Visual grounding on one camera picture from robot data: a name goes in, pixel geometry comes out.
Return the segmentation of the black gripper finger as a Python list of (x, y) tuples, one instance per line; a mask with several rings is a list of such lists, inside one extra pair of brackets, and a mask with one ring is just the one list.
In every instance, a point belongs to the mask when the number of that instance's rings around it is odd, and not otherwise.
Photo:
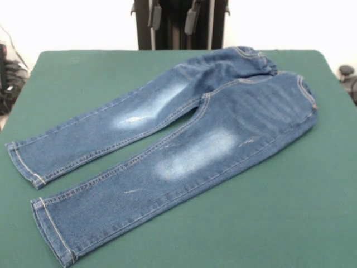
[(159, 0), (151, 0), (149, 5), (148, 27), (154, 30), (160, 29), (162, 8)]
[(194, 0), (192, 2), (191, 8), (187, 12), (184, 32), (186, 35), (190, 36), (195, 33), (196, 25), (200, 13), (201, 1)]

